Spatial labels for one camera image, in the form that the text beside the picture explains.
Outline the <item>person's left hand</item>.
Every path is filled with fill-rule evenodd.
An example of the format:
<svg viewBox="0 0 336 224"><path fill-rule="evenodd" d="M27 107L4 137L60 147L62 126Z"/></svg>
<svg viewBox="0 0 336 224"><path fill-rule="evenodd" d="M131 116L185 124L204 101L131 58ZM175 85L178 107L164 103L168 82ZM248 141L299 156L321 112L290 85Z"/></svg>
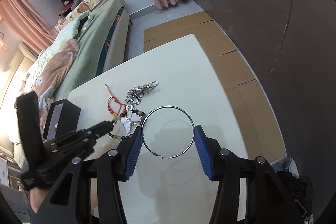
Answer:
<svg viewBox="0 0 336 224"><path fill-rule="evenodd" d="M49 193L50 188L32 188L30 190L30 206L34 213L37 213L43 201Z"/></svg>

